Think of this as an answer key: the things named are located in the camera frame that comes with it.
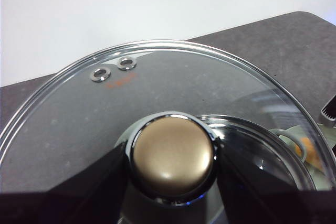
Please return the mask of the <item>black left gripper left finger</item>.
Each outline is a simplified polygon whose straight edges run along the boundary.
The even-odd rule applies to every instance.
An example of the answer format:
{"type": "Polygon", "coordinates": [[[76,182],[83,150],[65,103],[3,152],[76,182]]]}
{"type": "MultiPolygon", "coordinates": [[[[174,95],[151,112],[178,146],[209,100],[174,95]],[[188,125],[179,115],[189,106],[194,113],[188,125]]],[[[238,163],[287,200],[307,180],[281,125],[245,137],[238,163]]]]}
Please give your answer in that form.
{"type": "Polygon", "coordinates": [[[1,223],[117,223],[128,180],[118,145],[48,191],[1,194],[1,223]]]}

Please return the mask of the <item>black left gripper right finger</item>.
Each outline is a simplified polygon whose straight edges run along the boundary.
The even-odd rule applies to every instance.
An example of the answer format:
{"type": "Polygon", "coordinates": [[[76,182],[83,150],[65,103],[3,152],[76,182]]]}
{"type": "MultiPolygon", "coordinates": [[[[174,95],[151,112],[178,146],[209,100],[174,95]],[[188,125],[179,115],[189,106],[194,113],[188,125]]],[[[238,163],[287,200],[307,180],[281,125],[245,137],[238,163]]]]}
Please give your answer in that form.
{"type": "Polygon", "coordinates": [[[298,190],[228,144],[217,149],[217,185],[230,223],[335,223],[335,191],[298,190]]]}

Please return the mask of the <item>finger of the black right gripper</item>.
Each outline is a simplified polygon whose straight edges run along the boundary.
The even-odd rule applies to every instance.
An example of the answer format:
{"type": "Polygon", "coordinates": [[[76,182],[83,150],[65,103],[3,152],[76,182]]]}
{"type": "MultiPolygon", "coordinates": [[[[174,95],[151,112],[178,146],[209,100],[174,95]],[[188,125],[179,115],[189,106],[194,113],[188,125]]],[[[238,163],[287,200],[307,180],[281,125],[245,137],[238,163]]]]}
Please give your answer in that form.
{"type": "Polygon", "coordinates": [[[335,100],[330,100],[320,111],[320,121],[326,127],[335,126],[335,100]]]}

